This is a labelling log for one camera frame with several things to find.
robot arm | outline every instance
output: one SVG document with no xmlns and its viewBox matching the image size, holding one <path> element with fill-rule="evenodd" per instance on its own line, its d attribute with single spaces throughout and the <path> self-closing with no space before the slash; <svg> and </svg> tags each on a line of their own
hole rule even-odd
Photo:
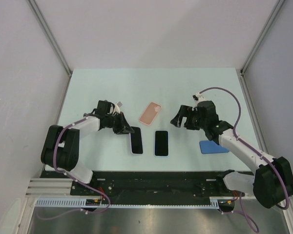
<svg viewBox="0 0 293 234">
<path fill-rule="evenodd" d="M 129 134 L 134 131 L 120 111 L 120 104 L 100 100 L 97 108 L 91 113 L 85 114 L 84 117 L 85 119 L 81 123 L 73 125 L 63 134 L 60 140 L 61 145 L 57 150 L 56 164 L 60 171 L 88 184 L 93 172 L 79 161 L 79 141 L 88 134 L 103 128 L 112 128 L 115 134 Z M 56 141 L 62 130 L 62 126 L 50 126 L 44 142 L 41 161 L 51 167 L 53 167 Z"/>
<path fill-rule="evenodd" d="M 230 150 L 244 162 L 254 175 L 245 175 L 233 170 L 224 172 L 221 177 L 229 190 L 237 190 L 251 195 L 266 208 L 270 208 L 285 199 L 283 187 L 276 173 L 268 164 L 270 162 L 281 175 L 289 196 L 293 195 L 293 175 L 289 162 L 256 150 L 235 132 L 229 123 L 219 120 L 216 107 L 200 93 L 193 95 L 194 107 L 182 105 L 171 124 L 180 127 L 183 117 L 187 120 L 184 127 L 190 130 L 203 129 L 206 137 Z"/>
</svg>

purple cable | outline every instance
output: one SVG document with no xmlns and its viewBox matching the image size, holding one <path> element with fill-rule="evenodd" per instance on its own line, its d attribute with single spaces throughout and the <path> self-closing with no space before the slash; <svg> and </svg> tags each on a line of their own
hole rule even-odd
<svg viewBox="0 0 293 234">
<path fill-rule="evenodd" d="M 256 153 L 258 156 L 260 156 L 261 159 L 263 159 L 266 163 L 268 163 L 268 165 L 272 168 L 272 170 L 273 170 L 274 173 L 277 175 L 277 177 L 278 177 L 278 179 L 279 179 L 279 181 L 280 181 L 280 184 L 281 184 L 281 186 L 282 186 L 282 189 L 283 189 L 283 192 L 284 192 L 284 195 L 285 195 L 285 201 L 286 201 L 285 207 L 281 207 L 279 204 L 277 204 L 276 206 L 277 206 L 278 208 L 282 209 L 282 210 L 286 210 L 286 209 L 288 209 L 288 207 L 289 207 L 289 205 L 290 205 L 289 195 L 288 195 L 287 189 L 286 189 L 286 187 L 285 187 L 285 184 L 284 184 L 284 182 L 283 182 L 283 180 L 282 180 L 282 178 L 281 178 L 281 175 L 279 174 L 279 172 L 277 171 L 277 169 L 275 168 L 275 166 L 274 166 L 274 165 L 273 165 L 273 164 L 272 164 L 267 158 L 265 158 L 264 156 L 262 156 L 261 152 L 259 152 L 259 151 L 256 150 L 254 147 L 252 147 L 251 145 L 249 145 L 249 144 L 248 144 L 247 142 L 245 142 L 243 139 L 239 138 L 238 134 L 236 133 L 236 127 L 237 127 L 237 125 L 238 125 L 238 123 L 239 123 L 239 121 L 240 121 L 240 118 L 241 118 L 241 112 L 242 112 L 241 104 L 240 104 L 238 98 L 237 98 L 237 97 L 236 97 L 231 91 L 229 91 L 229 90 L 227 90 L 227 89 L 224 89 L 224 88 L 221 88 L 221 87 L 210 87 L 210 88 L 207 88 L 207 89 L 202 90 L 202 91 L 200 92 L 200 94 L 202 94 L 202 93 L 204 93 L 204 92 L 206 92 L 206 91 L 208 91 L 208 90 L 211 90 L 211 89 L 218 89 L 218 90 L 225 91 L 225 92 L 229 93 L 229 94 L 235 99 L 236 103 L 238 104 L 239 113 L 238 113 L 238 118 L 237 118 L 237 120 L 236 120 L 236 122 L 235 122 L 235 124 L 234 124 L 234 126 L 233 126 L 233 134 L 234 134 L 235 138 L 236 138 L 238 141 L 240 141 L 242 144 L 244 144 L 245 146 L 247 146 L 249 149 L 251 149 L 251 150 L 252 150 L 254 153 Z M 243 214 L 244 217 L 245 217 L 245 219 L 247 220 L 249 226 L 252 228 L 252 230 L 253 230 L 254 232 L 256 232 L 256 230 L 253 228 L 253 226 L 252 226 L 251 223 L 250 223 L 250 220 L 251 220 L 251 221 L 255 224 L 255 226 L 257 227 L 257 230 L 258 230 L 258 232 L 259 232 L 259 229 L 258 229 L 257 224 L 254 222 L 254 220 L 253 220 L 251 217 L 249 217 L 249 216 L 245 213 L 245 211 L 244 211 L 244 207 L 243 207 L 241 201 L 242 201 L 242 199 L 241 199 L 241 195 L 240 195 L 240 203 L 241 203 L 242 212 L 241 212 L 241 211 L 236 211 L 236 212 L 234 212 L 234 213 L 237 213 L 237 214 Z"/>
<path fill-rule="evenodd" d="M 259 233 L 259 227 L 256 224 L 256 222 L 248 214 L 246 214 L 245 211 L 244 211 L 244 205 L 242 203 L 242 193 L 239 196 L 239 201 L 240 201 L 242 211 L 223 212 L 221 209 L 219 209 L 221 214 L 225 214 L 225 215 L 229 215 L 229 214 L 243 215 L 245 217 L 246 221 L 248 222 L 249 226 L 252 228 L 252 230 L 255 233 Z"/>
<path fill-rule="evenodd" d="M 64 171 L 60 171 L 60 170 L 58 170 L 58 167 L 57 167 L 57 152 L 58 152 L 59 143 L 60 143 L 60 141 L 61 141 L 61 138 L 62 138 L 64 132 L 65 132 L 67 129 L 71 128 L 72 126 L 74 126 L 74 125 L 76 125 L 76 124 L 79 124 L 79 123 L 82 123 L 82 122 L 86 121 L 86 120 L 87 120 L 87 116 L 88 116 L 88 115 L 85 115 L 85 117 L 84 117 L 83 119 L 80 119 L 80 120 L 78 120 L 78 121 L 76 121 L 76 122 L 74 122 L 74 123 L 71 123 L 71 124 L 67 125 L 65 128 L 62 129 L 62 131 L 60 132 L 60 134 L 59 134 L 59 136 L 58 136 L 58 139 L 57 139 L 57 141 L 56 141 L 56 143 L 55 143 L 55 148 L 54 148 L 54 152 L 53 152 L 53 167 L 54 167 L 54 169 L 55 169 L 56 172 L 58 172 L 58 173 L 64 173 L 64 174 L 66 174 L 67 177 L 69 177 L 69 178 L 71 178 L 72 180 L 74 180 L 74 181 L 80 183 L 80 184 L 83 185 L 84 187 L 86 187 L 86 188 L 88 188 L 88 189 L 90 189 L 90 190 L 93 190 L 93 191 L 95 191 L 95 192 L 101 194 L 102 196 L 105 196 L 105 197 L 106 197 L 106 199 L 107 199 L 107 201 L 108 201 L 108 205 L 107 205 L 103 210 L 100 210 L 100 211 L 86 211 L 86 213 L 99 214 L 99 213 L 102 213 L 102 212 L 106 211 L 106 210 L 109 208 L 109 206 L 111 205 L 111 200 L 109 199 L 109 197 L 108 197 L 105 193 L 102 193 L 101 191 L 99 191 L 99 190 L 97 190 L 97 189 L 95 189 L 95 188 L 90 187 L 89 185 L 87 185 L 87 184 L 85 184 L 85 183 L 83 183 L 83 182 L 77 180 L 75 177 L 73 177 L 73 176 L 71 176 L 71 175 L 65 173 Z M 73 210 L 70 210 L 70 211 L 64 212 L 63 214 L 57 215 L 57 216 L 55 216 L 55 217 L 50 217 L 50 218 L 43 218 L 43 217 L 40 217 L 38 214 L 37 214 L 37 217 L 38 217 L 39 219 L 42 219 L 42 220 L 52 220 L 52 219 L 56 219 L 56 218 L 62 217 L 63 215 L 66 215 L 66 214 L 71 213 L 71 212 L 74 212 L 74 211 L 80 211 L 81 209 L 73 209 Z"/>
</svg>

